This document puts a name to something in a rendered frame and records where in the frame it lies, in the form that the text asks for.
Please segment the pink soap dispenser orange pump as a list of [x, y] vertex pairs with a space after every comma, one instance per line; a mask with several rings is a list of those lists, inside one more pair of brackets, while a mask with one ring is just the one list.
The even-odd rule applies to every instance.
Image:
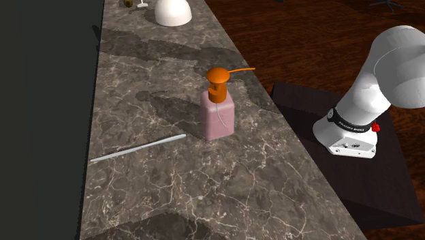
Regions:
[[234, 133], [235, 105], [226, 82], [234, 72], [254, 70], [254, 67], [227, 70], [214, 67], [207, 71], [208, 90], [200, 96], [200, 123], [205, 140], [223, 138]]

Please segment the long silver knife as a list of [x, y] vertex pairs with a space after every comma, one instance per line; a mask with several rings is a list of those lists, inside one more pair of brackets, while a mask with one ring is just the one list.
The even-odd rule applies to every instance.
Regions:
[[160, 144], [163, 144], [163, 143], [172, 142], [174, 140], [179, 140], [179, 139], [182, 139], [182, 138], [185, 138], [185, 137], [186, 137], [186, 134], [179, 134], [179, 135], [164, 138], [164, 139], [161, 139], [161, 140], [158, 140], [158, 141], [155, 141], [155, 142], [150, 142], [150, 143], [145, 144], [145, 145], [140, 145], [140, 146], [137, 146], [137, 147], [132, 147], [132, 148], [129, 148], [129, 149], [125, 149], [125, 150], [117, 151], [117, 152], [110, 153], [110, 154], [107, 154], [107, 155], [103, 155], [103, 156], [100, 156], [100, 157], [96, 157], [96, 158], [90, 159], [89, 161], [90, 162], [98, 162], [98, 161], [102, 161], [102, 160], [107, 160], [107, 159], [110, 159], [110, 158], [118, 157], [120, 155], [133, 153], [133, 152], [141, 150], [143, 148], [152, 147], [152, 146], [155, 146], [155, 145], [160, 145]]

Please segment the dark robot stand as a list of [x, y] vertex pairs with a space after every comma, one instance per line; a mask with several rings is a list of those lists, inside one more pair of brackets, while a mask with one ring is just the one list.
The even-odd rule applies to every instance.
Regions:
[[425, 224], [388, 112], [377, 119], [376, 156], [345, 157], [331, 154], [313, 135], [314, 122], [340, 94], [276, 82], [270, 96], [361, 230]]

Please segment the white dome-shaped bowl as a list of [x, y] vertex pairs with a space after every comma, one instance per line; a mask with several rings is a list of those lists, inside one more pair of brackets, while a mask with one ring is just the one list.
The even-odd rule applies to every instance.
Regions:
[[155, 4], [155, 20], [164, 27], [179, 27], [191, 19], [191, 7], [187, 0], [157, 0]]

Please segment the dark office chair base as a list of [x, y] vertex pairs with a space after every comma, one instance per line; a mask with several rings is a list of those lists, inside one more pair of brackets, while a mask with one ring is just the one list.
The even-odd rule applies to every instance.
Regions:
[[403, 5], [399, 3], [395, 3], [392, 0], [377, 0], [375, 3], [369, 4], [369, 6], [376, 6], [376, 5], [386, 5], [391, 13], [394, 13], [393, 6], [398, 8], [405, 8]]

